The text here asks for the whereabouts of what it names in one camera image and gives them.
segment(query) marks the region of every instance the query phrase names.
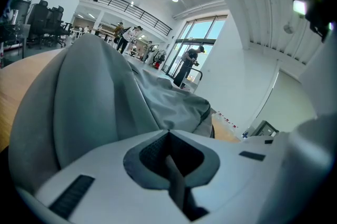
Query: black office chair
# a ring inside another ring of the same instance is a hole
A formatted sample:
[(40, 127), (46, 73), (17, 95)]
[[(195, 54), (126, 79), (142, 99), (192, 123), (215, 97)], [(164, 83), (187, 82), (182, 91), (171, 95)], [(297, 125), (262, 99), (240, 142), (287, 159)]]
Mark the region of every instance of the black office chair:
[(44, 37), (44, 40), (48, 42), (49, 47), (57, 44), (57, 30), (61, 26), (62, 16), (63, 13), (60, 12), (58, 8), (53, 7), (52, 9), (49, 9), (47, 23), (44, 29), (44, 32), (49, 34), (48, 37)]
[(63, 7), (58, 6), (57, 11), (61, 14), (61, 16), (59, 17), (59, 22), (60, 24), (58, 25), (57, 29), (56, 29), (56, 38), (57, 38), (57, 42), (61, 45), (61, 48), (63, 46), (66, 46), (66, 43), (61, 39), (61, 36), (69, 36), (70, 35), (70, 29), (71, 29), (71, 24), (70, 23), (65, 23), (65, 25), (62, 27), (61, 23), (63, 22), (61, 20), (62, 15), (63, 15)]
[(38, 4), (34, 4), (31, 14), (28, 18), (27, 24), (29, 24), (29, 36), (27, 40), (27, 46), (31, 48), (32, 45), (38, 44), (41, 49), (42, 37), (46, 33), (47, 16), (49, 9), (47, 8), (48, 2), (40, 0)]

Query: balcony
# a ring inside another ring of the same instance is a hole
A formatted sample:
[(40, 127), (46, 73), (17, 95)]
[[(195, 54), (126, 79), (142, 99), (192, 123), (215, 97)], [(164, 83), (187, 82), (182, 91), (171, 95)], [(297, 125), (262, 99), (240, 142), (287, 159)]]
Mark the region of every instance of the balcony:
[(88, 0), (94, 1), (101, 4), (105, 4), (112, 8), (116, 8), (120, 11), (123, 11), (129, 15), (132, 15), (135, 18), (138, 18), (145, 24), (155, 28), (157, 31), (161, 32), (164, 35), (168, 35), (172, 30), (169, 26), (165, 23), (160, 21), (158, 18), (154, 17), (153, 15), (149, 14), (148, 12), (128, 3), (124, 0)]

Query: gray fabric cover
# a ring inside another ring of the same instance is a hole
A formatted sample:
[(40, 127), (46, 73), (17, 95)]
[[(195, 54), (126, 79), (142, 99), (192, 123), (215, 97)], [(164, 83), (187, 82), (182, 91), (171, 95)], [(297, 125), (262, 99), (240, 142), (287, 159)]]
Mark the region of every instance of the gray fabric cover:
[(160, 129), (210, 136), (210, 104), (139, 70), (101, 38), (84, 34), (59, 53), (24, 96), (13, 123), (9, 167), (34, 193), (90, 150)]

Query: dark pants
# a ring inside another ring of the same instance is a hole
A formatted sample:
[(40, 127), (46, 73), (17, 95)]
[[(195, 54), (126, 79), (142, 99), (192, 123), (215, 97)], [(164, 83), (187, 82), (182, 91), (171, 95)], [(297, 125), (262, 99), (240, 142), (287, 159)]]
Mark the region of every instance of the dark pants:
[(176, 86), (178, 86), (180, 88), (183, 88), (185, 86), (185, 84), (184, 83), (181, 84), (181, 82), (184, 80), (184, 78), (188, 78), (188, 76), (190, 74), (190, 71), (191, 71), (191, 69), (189, 69), (189, 66), (184, 66), (184, 64), (183, 64), (183, 66), (181, 66), (181, 68), (180, 68), (179, 73), (174, 78), (173, 83)]
[(122, 47), (121, 54), (124, 52), (124, 49), (126, 48), (128, 41), (125, 40), (123, 37), (121, 37), (118, 45), (117, 45), (117, 51), (120, 50), (120, 47)]

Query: black vent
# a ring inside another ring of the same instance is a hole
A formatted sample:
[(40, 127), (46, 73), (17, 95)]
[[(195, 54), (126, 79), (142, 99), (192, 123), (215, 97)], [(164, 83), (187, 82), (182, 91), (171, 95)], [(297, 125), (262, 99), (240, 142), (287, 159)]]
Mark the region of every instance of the black vent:
[(246, 158), (250, 158), (250, 159), (254, 159), (254, 160), (258, 160), (258, 161), (263, 161), (264, 157), (265, 157), (265, 155), (256, 154), (256, 153), (252, 153), (252, 152), (248, 152), (248, 151), (242, 151), (239, 155), (242, 156), (242, 157), (246, 157)]
[(49, 209), (64, 219), (68, 219), (80, 200), (88, 191), (94, 178), (80, 175), (71, 185), (53, 202)]

